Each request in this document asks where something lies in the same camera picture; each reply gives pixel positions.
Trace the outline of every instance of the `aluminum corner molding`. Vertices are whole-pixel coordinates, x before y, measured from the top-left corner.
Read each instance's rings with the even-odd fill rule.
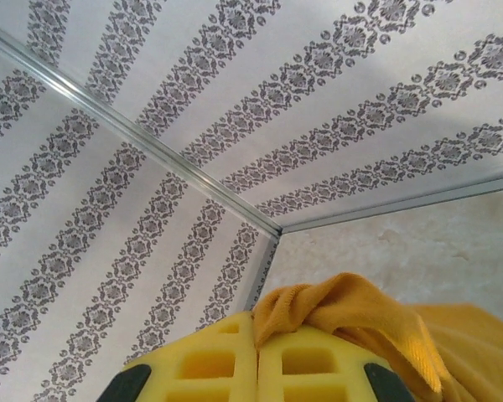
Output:
[[[229,209],[239,214],[245,220],[252,222],[270,235],[278,238],[282,227],[276,224],[261,211],[238,197],[231,190],[213,179],[207,173],[181,157],[140,126],[128,120],[112,107],[95,98],[82,85],[64,75],[61,71],[49,66],[29,51],[23,44],[0,29],[0,54],[22,65],[45,84],[57,90],[69,100],[80,105],[92,115],[105,121],[117,130],[117,134],[134,146],[147,153],[162,166],[171,170],[204,193],[220,201]]]
[[[503,178],[495,178],[485,182],[468,184],[463,187],[450,188],[436,193],[427,193],[417,197],[405,198],[387,204],[356,209],[343,214],[290,224],[289,226],[283,227],[283,234],[288,235],[302,230],[316,229],[323,226],[329,226],[331,224],[341,224],[343,222],[370,218],[377,215],[392,214],[406,209],[426,207],[428,205],[446,203],[448,201],[495,193],[498,191],[503,191]]]

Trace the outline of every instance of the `yellow cloth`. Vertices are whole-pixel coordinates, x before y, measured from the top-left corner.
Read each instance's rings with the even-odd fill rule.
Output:
[[[503,322],[471,305],[404,306],[355,274],[277,289],[253,312],[259,348],[303,323],[385,358],[424,402],[503,402]]]

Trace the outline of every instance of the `towel fold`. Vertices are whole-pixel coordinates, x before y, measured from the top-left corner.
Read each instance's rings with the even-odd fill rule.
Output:
[[[253,312],[256,346],[307,324],[385,358],[424,402],[503,402],[503,322],[465,305],[405,306],[365,278],[279,288]]]

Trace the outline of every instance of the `sponge cutout hole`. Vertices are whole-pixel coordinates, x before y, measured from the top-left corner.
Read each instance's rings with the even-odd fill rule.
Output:
[[[235,354],[230,351],[197,351],[187,355],[179,379],[219,379],[233,377]]]
[[[336,373],[334,356],[323,348],[288,348],[282,354],[283,375]]]
[[[220,330],[220,333],[238,333],[239,329],[238,324],[228,324]]]

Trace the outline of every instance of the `black plastic piece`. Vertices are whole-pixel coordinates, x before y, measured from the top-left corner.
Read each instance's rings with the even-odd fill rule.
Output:
[[[151,368],[139,364],[116,375],[97,402],[135,402],[147,383]]]
[[[392,371],[376,363],[367,363],[364,370],[376,402],[415,402],[401,378]]]

